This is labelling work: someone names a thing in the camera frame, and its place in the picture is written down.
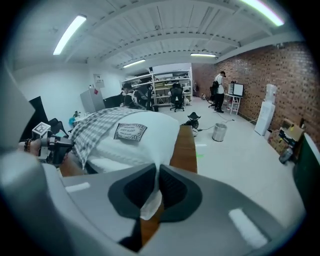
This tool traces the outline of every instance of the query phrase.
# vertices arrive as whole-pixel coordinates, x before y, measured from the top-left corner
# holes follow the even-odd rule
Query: pillow label
[[[124,139],[139,142],[147,127],[138,123],[119,123],[114,133],[114,140]]]

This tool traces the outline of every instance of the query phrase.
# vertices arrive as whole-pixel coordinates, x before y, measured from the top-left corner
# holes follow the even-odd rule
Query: metal bucket
[[[216,142],[222,142],[227,132],[227,126],[223,123],[216,123],[213,128],[212,139]]]

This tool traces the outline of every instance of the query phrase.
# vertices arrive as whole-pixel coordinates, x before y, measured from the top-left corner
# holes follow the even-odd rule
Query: white floor
[[[159,111],[179,121],[188,120],[196,112],[199,129],[225,121],[213,107],[200,98],[193,98],[192,106],[185,111],[170,111],[160,107]],[[299,192],[292,177],[293,163],[283,165],[278,153],[263,136],[254,131],[254,125],[240,116],[221,114],[229,121],[222,142],[212,139],[213,128],[198,132],[194,138],[197,154],[198,174],[229,184],[265,208],[280,224],[288,227],[305,214]]]

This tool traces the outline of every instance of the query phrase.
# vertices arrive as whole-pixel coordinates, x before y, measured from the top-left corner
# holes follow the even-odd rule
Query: white tape strip
[[[229,217],[242,238],[254,249],[258,249],[268,243],[267,238],[240,208],[231,210]]]
[[[90,188],[90,184],[88,182],[84,182],[84,183],[73,185],[73,186],[66,186],[65,190],[68,193],[71,193],[71,192],[75,192],[75,191],[85,190],[88,188]]]

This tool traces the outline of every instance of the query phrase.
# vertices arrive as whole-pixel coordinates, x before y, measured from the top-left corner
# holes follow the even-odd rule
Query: white sheet
[[[142,124],[147,126],[140,141],[114,139],[118,126]],[[172,117],[159,112],[138,112],[120,119],[92,150],[88,163],[98,173],[113,172],[147,163],[155,163],[157,171],[161,164],[169,165],[179,133],[179,123]],[[161,204],[158,172],[154,191],[141,208],[140,217],[149,220]]]

